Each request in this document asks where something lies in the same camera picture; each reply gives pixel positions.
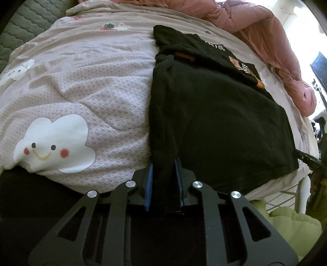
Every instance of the smiling cloud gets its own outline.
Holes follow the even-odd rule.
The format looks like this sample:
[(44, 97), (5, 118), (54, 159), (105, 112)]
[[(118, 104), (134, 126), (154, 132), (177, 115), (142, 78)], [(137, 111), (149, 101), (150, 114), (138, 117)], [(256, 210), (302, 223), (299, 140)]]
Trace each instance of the smiling cloud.
[(85, 146), (87, 136), (87, 123), (79, 115), (66, 115), (53, 123), (40, 117), (31, 123), (24, 138), (17, 143), (14, 161), (29, 164), (32, 172), (81, 172), (95, 160), (94, 150)]

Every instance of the rosy cheek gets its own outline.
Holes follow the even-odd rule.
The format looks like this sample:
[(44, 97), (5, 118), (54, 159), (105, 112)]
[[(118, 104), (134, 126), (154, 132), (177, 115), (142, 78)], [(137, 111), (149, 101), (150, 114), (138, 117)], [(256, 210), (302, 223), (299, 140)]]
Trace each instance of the rosy cheek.
[(29, 149), (25, 148), (25, 149), (24, 149), (24, 154), (25, 154), (25, 155), (29, 155)]
[(60, 157), (61, 158), (67, 158), (69, 156), (69, 150), (67, 150), (67, 149), (62, 149), (61, 151), (60, 151)]

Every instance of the pink comforter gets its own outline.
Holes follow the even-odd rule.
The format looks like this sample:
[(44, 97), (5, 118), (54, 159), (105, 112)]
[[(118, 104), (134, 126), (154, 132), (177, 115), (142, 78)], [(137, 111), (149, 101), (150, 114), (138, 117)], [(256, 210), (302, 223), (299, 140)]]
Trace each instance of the pink comforter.
[(291, 49), (280, 21), (262, 7), (242, 0), (111, 0), (118, 4), (132, 4), (172, 9), (186, 15), (212, 22), (245, 42), (261, 60), (275, 68), (284, 87), (303, 116), (316, 108), (313, 89), (301, 78), (299, 61)]

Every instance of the silver screw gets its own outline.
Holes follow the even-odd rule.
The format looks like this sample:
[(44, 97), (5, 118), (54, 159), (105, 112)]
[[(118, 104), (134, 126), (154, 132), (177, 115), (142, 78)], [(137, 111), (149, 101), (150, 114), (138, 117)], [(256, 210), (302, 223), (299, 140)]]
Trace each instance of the silver screw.
[(87, 193), (87, 196), (89, 198), (94, 198), (98, 195), (98, 193), (95, 191), (95, 190), (90, 190), (88, 193)]
[(135, 183), (135, 181), (130, 180), (130, 181), (127, 181), (126, 182), (126, 186), (127, 187), (135, 187), (136, 186), (136, 183)]
[(200, 187), (203, 187), (203, 184), (200, 181), (194, 181), (193, 186), (196, 188), (200, 188)]
[(241, 193), (239, 193), (238, 191), (233, 191), (231, 195), (235, 199), (239, 199), (241, 197)]

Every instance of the blue strip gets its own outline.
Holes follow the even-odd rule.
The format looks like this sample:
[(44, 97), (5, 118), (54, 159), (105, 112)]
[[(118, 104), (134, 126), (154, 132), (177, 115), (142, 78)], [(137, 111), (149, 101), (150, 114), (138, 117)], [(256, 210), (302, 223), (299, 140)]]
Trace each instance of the blue strip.
[(149, 175), (147, 177), (147, 184), (145, 188), (145, 211), (148, 212), (151, 204), (152, 197), (152, 183), (153, 183), (153, 164), (151, 164), (149, 169)]
[(184, 202), (183, 202), (183, 186), (182, 186), (182, 181), (181, 181), (180, 170), (178, 169), (177, 160), (175, 160), (175, 169), (176, 169), (176, 177), (177, 177), (178, 187), (180, 189), (180, 201), (181, 201), (180, 206), (183, 207), (184, 206)]

